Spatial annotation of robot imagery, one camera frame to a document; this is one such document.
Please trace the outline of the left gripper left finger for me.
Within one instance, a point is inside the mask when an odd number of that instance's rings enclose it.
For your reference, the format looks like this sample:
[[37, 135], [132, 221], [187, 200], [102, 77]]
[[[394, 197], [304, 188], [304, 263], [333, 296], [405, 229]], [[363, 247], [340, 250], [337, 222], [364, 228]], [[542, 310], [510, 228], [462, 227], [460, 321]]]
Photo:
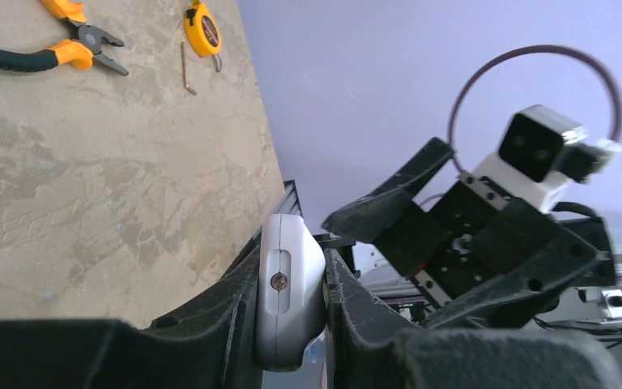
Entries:
[[117, 319], [0, 321], [0, 388], [257, 388], [259, 253], [145, 329]]

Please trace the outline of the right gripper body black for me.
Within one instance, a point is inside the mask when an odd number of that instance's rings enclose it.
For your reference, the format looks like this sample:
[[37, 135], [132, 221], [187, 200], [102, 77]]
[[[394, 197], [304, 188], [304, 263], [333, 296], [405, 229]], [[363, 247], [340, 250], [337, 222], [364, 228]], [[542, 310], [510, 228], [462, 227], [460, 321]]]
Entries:
[[616, 283], [612, 244], [603, 218], [581, 203], [560, 201], [548, 214], [507, 198], [497, 209], [462, 183], [428, 211], [410, 203], [373, 240], [393, 269], [435, 308], [505, 277], [535, 259], [522, 281], [534, 293], [546, 290], [541, 275], [572, 278], [577, 287]]

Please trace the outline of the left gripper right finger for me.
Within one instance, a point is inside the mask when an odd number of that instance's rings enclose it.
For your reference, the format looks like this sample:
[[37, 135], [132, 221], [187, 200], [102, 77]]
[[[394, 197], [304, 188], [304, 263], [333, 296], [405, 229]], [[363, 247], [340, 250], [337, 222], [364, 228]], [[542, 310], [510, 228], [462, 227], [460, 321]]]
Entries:
[[575, 331], [427, 330], [325, 251], [330, 388], [622, 388], [616, 359]]

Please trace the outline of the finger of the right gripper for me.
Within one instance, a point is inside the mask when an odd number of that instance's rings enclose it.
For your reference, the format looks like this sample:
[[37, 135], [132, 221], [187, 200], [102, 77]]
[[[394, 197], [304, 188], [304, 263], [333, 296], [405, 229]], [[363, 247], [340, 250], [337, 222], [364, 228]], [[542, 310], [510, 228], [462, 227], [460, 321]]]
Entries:
[[521, 328], [602, 259], [600, 250], [563, 231], [508, 274], [492, 278], [428, 316], [424, 327]]
[[370, 193], [330, 213], [322, 222], [329, 233], [371, 243], [392, 226], [413, 198], [454, 156], [453, 148], [430, 139], [405, 165]]

